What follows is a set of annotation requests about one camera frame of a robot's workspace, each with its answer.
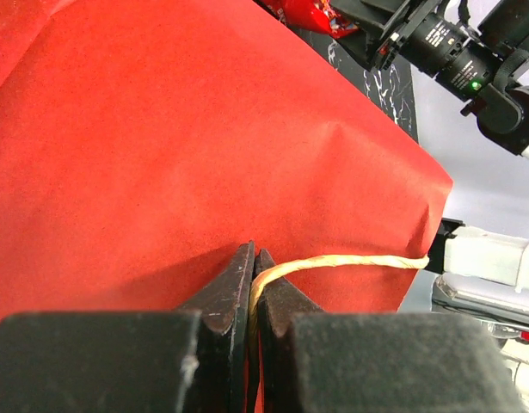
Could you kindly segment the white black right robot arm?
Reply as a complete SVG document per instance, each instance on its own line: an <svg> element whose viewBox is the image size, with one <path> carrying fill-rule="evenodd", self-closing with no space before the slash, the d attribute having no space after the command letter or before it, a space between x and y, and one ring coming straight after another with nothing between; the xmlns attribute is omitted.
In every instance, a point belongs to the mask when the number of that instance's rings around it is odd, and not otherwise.
<svg viewBox="0 0 529 413"><path fill-rule="evenodd" d="M334 1L356 29L341 46L366 70L384 70L402 57L464 103L480 133L529 160L529 1L500 1L477 28L467 2L458 21L444 1ZM474 276L529 290L529 240L443 219L428 253L436 274Z"/></svg>

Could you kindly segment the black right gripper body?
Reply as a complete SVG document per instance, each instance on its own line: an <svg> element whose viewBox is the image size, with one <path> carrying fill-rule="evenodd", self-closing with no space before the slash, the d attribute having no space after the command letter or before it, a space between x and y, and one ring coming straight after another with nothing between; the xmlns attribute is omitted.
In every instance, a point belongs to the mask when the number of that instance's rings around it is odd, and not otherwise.
<svg viewBox="0 0 529 413"><path fill-rule="evenodd" d="M366 70L387 69L401 56L465 102L481 134L514 155L529 155L529 1L500 1L470 25L468 3L458 22L445 18L446 1L334 1L355 24L340 45Z"/></svg>

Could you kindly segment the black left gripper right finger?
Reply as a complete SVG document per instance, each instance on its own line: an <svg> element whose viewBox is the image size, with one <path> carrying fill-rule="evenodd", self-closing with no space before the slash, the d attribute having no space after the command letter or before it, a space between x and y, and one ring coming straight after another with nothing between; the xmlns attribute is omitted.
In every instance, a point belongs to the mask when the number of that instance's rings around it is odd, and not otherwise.
<svg viewBox="0 0 529 413"><path fill-rule="evenodd" d="M279 279L257 327L257 412L524 410L494 341L467 316L327 313Z"/></svg>

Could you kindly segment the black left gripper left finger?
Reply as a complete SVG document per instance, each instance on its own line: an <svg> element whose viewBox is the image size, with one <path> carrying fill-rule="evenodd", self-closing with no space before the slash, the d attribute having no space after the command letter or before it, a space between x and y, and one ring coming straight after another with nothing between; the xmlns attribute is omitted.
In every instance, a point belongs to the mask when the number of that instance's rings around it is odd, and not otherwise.
<svg viewBox="0 0 529 413"><path fill-rule="evenodd" d="M253 243L168 311L0 322L0 412L242 412Z"/></svg>

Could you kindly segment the red snack packet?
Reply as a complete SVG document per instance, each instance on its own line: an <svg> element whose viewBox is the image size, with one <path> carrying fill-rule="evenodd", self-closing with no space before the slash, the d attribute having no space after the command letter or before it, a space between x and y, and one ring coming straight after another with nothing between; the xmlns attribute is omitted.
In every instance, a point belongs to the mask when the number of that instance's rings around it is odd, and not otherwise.
<svg viewBox="0 0 529 413"><path fill-rule="evenodd" d="M335 11L328 0L262 0L260 4L287 26L340 39L359 30Z"/></svg>

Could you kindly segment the red brown paper bag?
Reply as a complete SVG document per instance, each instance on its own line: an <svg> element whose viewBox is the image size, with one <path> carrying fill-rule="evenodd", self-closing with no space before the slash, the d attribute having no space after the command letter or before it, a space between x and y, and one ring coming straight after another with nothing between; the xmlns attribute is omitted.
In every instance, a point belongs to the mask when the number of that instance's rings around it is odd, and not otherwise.
<svg viewBox="0 0 529 413"><path fill-rule="evenodd" d="M452 179L251 1L0 1L0 322L168 311L255 246L424 257ZM394 264L290 281L397 313Z"/></svg>

